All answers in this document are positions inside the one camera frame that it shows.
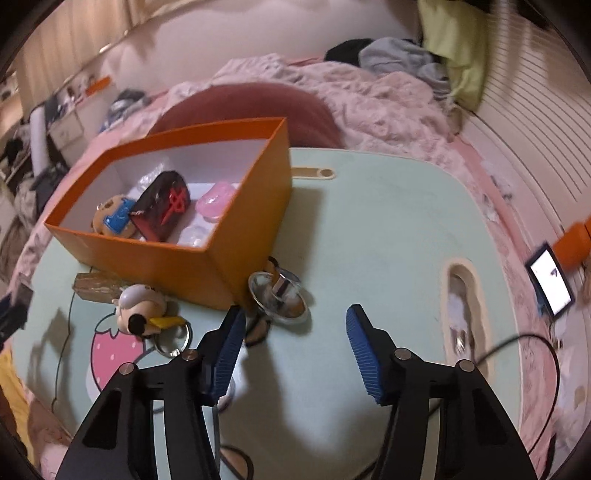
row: yellow beak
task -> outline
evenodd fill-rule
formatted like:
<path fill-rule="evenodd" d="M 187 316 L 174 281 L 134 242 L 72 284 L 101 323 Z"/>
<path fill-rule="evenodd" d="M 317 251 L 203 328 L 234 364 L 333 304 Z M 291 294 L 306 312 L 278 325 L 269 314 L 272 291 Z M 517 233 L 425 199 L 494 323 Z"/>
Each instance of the yellow beak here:
<path fill-rule="evenodd" d="M 158 327 L 160 330 L 166 330 L 170 327 L 182 327 L 187 321 L 183 317 L 156 317 L 149 319 L 148 323 Z"/>

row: red symbol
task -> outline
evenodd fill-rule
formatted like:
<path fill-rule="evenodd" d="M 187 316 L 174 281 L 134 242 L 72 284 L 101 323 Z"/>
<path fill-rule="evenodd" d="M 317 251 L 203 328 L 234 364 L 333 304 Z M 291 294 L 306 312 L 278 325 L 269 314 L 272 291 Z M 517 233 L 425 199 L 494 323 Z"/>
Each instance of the red symbol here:
<path fill-rule="evenodd" d="M 168 219 L 173 213 L 184 213 L 187 210 L 187 190 L 180 187 L 177 192 L 171 187 L 170 194 L 168 194 L 168 202 L 168 210 L 166 210 L 160 225 L 168 222 Z"/>

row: metal screw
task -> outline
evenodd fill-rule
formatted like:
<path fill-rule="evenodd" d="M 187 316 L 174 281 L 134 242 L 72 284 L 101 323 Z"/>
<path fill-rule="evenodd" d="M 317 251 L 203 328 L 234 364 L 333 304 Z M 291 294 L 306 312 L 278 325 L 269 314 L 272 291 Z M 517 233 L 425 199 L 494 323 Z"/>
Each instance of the metal screw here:
<path fill-rule="evenodd" d="M 474 367 L 474 364 L 469 360 L 460 360 L 460 368 L 464 370 L 464 372 L 470 373 L 473 372 L 476 367 Z"/>
<path fill-rule="evenodd" d="M 127 362 L 119 367 L 119 373 L 121 375 L 129 375 L 135 369 L 135 364 Z"/>
<path fill-rule="evenodd" d="M 181 356 L 183 357 L 183 360 L 190 362 L 191 360 L 195 360 L 197 358 L 198 353 L 194 348 L 189 348 L 188 350 L 185 350 L 183 353 L 181 353 Z"/>
<path fill-rule="evenodd" d="M 413 356 L 408 348 L 397 348 L 394 351 L 394 355 L 396 358 L 398 358 L 398 360 L 410 360 L 410 358 Z"/>

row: silver metal ring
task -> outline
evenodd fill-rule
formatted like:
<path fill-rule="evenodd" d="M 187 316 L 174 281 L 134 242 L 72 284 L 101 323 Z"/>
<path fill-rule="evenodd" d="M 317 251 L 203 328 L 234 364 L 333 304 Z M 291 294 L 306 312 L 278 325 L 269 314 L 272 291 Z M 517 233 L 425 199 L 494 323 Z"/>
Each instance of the silver metal ring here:
<path fill-rule="evenodd" d="M 185 341 L 183 346 L 181 348 L 175 348 L 169 352 L 162 349 L 160 345 L 160 334 L 154 335 L 154 347 L 160 355 L 165 356 L 166 358 L 175 358 L 189 348 L 189 345 L 191 345 L 191 342 L 193 341 L 193 329 L 189 322 L 185 322 L 183 328 L 185 330 Z"/>

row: bed sheet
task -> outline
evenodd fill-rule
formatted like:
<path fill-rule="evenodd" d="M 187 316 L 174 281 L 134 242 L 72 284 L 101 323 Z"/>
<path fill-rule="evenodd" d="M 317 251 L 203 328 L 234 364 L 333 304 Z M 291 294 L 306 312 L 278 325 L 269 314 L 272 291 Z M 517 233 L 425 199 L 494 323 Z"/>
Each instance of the bed sheet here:
<path fill-rule="evenodd" d="M 147 109 L 121 123 L 118 128 L 96 137 L 62 181 L 35 226 L 19 259 L 11 288 L 14 288 L 19 275 L 31 278 L 49 243 L 51 235 L 43 225 L 48 212 L 75 179 L 104 151 L 145 136 L 164 112 L 194 93 L 212 85 L 245 82 L 279 82 L 313 93 L 330 108 L 348 149 L 428 161 L 461 181 L 483 212 L 495 241 L 511 292 L 518 331 L 545 335 L 543 323 L 537 317 L 535 294 L 522 266 L 521 257 L 525 253 L 518 252 L 507 229 L 507 221 L 499 217 L 499 211 L 491 207 L 488 201 L 490 198 L 485 194 L 486 185 L 481 186 L 467 166 L 463 158 L 466 152 L 462 151 L 461 145 L 452 142 L 446 117 L 434 101 L 429 86 L 403 72 L 376 77 L 356 67 L 334 62 L 296 66 L 288 64 L 276 54 L 232 60 L 210 80 L 181 83 Z M 526 447 L 530 447 L 550 409 L 555 378 L 552 359 L 540 345 L 524 340 L 520 347 L 520 435 Z M 538 474 L 545 466 L 551 431 L 551 428 L 547 429 L 531 456 Z"/>

